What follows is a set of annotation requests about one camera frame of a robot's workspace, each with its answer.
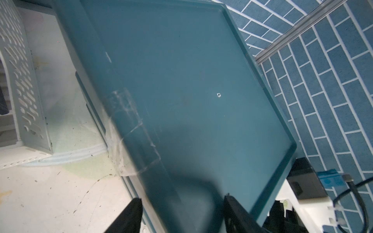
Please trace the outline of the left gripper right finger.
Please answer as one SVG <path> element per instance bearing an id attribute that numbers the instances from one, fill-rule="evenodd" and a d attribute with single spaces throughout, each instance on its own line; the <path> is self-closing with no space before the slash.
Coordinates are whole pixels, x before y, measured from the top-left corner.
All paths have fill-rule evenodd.
<path id="1" fill-rule="evenodd" d="M 227 233 L 264 232 L 262 227 L 233 196 L 226 195 L 224 197 L 223 216 Z"/>

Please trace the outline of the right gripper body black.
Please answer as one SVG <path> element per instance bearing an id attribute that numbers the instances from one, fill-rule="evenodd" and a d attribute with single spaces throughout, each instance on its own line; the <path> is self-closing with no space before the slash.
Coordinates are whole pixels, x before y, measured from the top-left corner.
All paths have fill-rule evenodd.
<path id="1" fill-rule="evenodd" d="M 293 210 L 285 210 L 283 203 L 275 201 L 262 228 L 267 233 L 308 233 Z"/>

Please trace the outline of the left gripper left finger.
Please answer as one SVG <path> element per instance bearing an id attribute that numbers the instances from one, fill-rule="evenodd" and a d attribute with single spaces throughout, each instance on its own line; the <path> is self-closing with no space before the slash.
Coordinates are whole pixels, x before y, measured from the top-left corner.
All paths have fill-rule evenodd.
<path id="1" fill-rule="evenodd" d="M 142 215 L 142 200 L 140 198 L 134 198 L 106 229 L 105 233 L 139 233 Z"/>

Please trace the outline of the teal drawer cabinet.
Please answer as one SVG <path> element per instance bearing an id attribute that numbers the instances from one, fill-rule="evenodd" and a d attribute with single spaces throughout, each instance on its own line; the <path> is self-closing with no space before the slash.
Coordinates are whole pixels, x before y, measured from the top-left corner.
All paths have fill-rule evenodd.
<path id="1" fill-rule="evenodd" d="M 52 1 L 89 112 L 152 233 L 262 226 L 297 144 L 224 4 Z"/>

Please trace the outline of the white file organizer rack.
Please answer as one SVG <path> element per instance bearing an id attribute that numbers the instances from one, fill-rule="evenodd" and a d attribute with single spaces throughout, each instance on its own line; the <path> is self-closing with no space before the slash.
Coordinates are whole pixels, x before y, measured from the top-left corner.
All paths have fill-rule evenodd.
<path id="1" fill-rule="evenodd" d="M 25 27 L 15 3 L 1 1 L 1 169 L 51 155 Z"/>

